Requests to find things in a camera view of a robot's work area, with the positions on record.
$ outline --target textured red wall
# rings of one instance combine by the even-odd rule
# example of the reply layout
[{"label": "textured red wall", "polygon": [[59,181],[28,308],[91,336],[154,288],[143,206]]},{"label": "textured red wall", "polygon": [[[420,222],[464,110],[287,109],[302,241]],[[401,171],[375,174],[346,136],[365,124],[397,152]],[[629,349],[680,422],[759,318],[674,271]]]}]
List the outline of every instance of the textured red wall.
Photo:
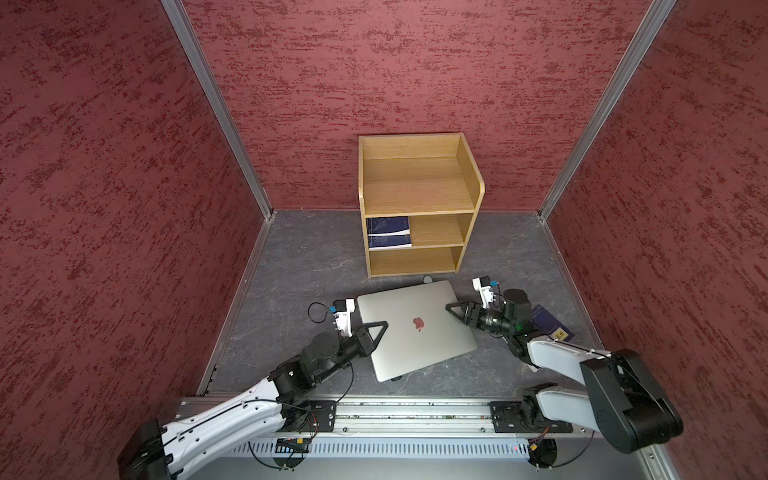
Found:
[{"label": "textured red wall", "polygon": [[260,212],[160,2],[0,8],[0,477],[113,478],[194,393]]},{"label": "textured red wall", "polygon": [[768,4],[680,0],[550,219],[677,404],[685,478],[768,472],[767,112]]},{"label": "textured red wall", "polygon": [[186,0],[275,207],[357,208],[357,135],[464,131],[536,210],[650,0]]}]

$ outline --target metal grille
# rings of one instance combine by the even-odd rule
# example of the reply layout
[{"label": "metal grille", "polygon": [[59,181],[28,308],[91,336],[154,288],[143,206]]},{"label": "metal grille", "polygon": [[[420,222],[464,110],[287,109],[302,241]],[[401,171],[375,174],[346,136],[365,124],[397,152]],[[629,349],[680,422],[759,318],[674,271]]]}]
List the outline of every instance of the metal grille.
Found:
[{"label": "metal grille", "polygon": [[[275,448],[274,439],[251,442],[257,457],[287,457],[290,450]],[[315,438],[309,456],[314,458],[519,458],[528,459],[525,439],[398,439]],[[235,448],[230,457],[250,456],[248,444]]]}]

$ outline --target laptop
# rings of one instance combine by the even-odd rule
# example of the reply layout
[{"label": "laptop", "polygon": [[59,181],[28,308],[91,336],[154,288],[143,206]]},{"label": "laptop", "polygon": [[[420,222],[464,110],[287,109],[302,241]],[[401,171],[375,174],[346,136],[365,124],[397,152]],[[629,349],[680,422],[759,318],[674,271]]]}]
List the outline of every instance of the laptop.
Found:
[{"label": "laptop", "polygon": [[[389,324],[371,360],[380,382],[471,352],[478,347],[464,323],[445,310],[455,303],[448,280],[357,297],[363,323]],[[376,336],[380,328],[372,328]]]}]

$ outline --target blue book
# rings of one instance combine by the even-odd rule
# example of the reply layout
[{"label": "blue book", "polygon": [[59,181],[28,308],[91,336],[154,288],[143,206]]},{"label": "blue book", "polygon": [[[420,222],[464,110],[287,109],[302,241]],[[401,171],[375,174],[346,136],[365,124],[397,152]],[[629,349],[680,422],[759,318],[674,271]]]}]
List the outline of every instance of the blue book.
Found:
[{"label": "blue book", "polygon": [[549,313],[549,311],[541,305],[537,305],[533,308],[531,317],[534,325],[536,325],[539,330],[561,342],[567,342],[576,336],[568,329],[568,327],[560,323],[560,320],[556,319],[554,315]]},{"label": "blue book", "polygon": [[380,235],[368,237],[368,250],[392,250],[411,246],[410,235]]},{"label": "blue book", "polygon": [[379,237],[382,235],[410,235],[408,217],[380,217],[366,219],[368,235]]}]

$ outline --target wooden bookshelf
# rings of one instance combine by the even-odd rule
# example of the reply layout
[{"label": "wooden bookshelf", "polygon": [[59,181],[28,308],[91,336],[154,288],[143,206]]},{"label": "wooden bookshelf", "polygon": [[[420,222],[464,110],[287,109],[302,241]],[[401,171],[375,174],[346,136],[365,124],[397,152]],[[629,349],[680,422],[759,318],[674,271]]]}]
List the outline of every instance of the wooden bookshelf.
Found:
[{"label": "wooden bookshelf", "polygon": [[[458,271],[485,193],[464,134],[361,136],[358,181],[369,277]],[[369,250],[366,218],[405,216],[411,247]]]}]

